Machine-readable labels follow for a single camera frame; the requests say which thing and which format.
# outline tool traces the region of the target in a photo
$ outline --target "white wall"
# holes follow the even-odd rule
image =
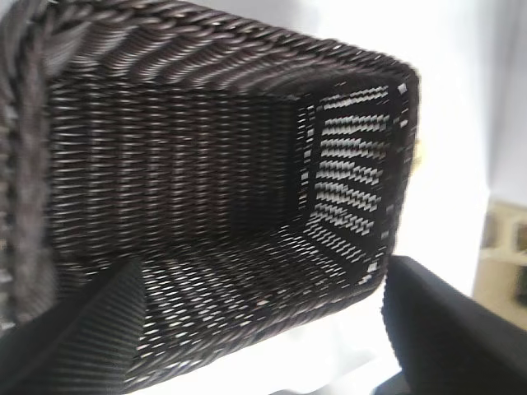
[[[527,4],[520,2],[511,26],[507,63],[497,69],[503,96],[492,144],[492,196],[527,206]]]

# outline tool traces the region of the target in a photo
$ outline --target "woven pattern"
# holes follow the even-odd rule
[[[13,321],[145,262],[132,391],[377,287],[417,123],[408,66],[186,2],[10,15],[36,21],[0,31]]]

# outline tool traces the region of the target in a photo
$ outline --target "woven basket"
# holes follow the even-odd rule
[[[390,57],[179,1],[17,2],[0,30],[2,325],[140,261],[132,391],[368,296],[412,158]]]

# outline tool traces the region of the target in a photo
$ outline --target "rattan weave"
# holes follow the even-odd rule
[[[20,0],[2,321],[140,260],[132,391],[343,309],[385,274],[416,125],[416,74],[382,54],[187,2]]]

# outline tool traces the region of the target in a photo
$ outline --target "dark brown wicker basket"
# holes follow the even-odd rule
[[[141,261],[132,391],[343,309],[385,274],[416,124],[415,73],[378,53],[186,2],[19,1],[3,324]]]

